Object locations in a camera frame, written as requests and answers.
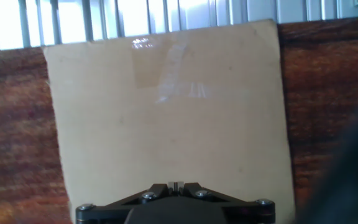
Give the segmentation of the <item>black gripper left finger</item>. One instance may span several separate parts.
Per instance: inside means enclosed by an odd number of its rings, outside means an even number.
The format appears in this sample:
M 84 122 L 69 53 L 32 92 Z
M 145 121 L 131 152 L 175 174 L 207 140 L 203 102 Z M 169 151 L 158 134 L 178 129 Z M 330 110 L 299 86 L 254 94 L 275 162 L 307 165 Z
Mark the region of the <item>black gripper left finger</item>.
M 76 224 L 108 224 L 125 223 L 130 211 L 138 205 L 173 196 L 176 192 L 176 183 L 153 184 L 149 189 L 134 195 L 110 203 L 105 206 L 97 206 L 93 203 L 85 203 L 75 209 Z

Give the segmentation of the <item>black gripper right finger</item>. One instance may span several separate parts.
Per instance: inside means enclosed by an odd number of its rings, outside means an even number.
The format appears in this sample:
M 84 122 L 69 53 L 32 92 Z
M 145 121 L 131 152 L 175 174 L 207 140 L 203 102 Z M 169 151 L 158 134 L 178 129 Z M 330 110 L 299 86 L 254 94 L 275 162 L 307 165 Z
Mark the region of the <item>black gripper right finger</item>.
M 244 201 L 200 186 L 199 183 L 176 183 L 176 195 L 217 205 L 228 223 L 275 223 L 275 203 L 261 198 Z

